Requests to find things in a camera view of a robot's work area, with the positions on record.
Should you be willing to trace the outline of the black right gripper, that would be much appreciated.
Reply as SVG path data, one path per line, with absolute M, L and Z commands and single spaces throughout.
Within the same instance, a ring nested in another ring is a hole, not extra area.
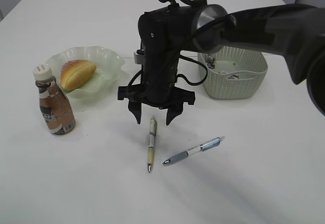
M 118 100 L 129 100 L 128 109 L 134 115 L 137 124 L 141 123 L 142 104 L 156 108 L 168 108 L 166 125 L 169 125 L 175 117 L 182 114 L 182 103 L 193 105 L 196 99 L 193 91 L 175 86 L 168 88 L 167 92 L 153 89 L 143 98 L 140 98 L 140 96 L 136 96 L 136 92 L 140 92 L 141 88 L 141 84 L 132 85 L 127 92 L 127 86 L 120 86 L 117 94 Z

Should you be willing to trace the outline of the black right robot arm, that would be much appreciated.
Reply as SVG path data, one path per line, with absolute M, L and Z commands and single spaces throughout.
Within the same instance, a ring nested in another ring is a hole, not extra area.
M 181 51 L 214 53 L 223 46 L 282 56 L 293 83 L 307 83 L 309 96 L 324 112 L 324 8 L 289 4 L 227 13 L 219 5 L 167 7 L 145 12 L 138 21 L 144 50 L 136 77 L 118 89 L 119 100 L 137 121 L 142 105 L 165 109 L 170 123 L 193 104 L 195 95 L 175 86 Z

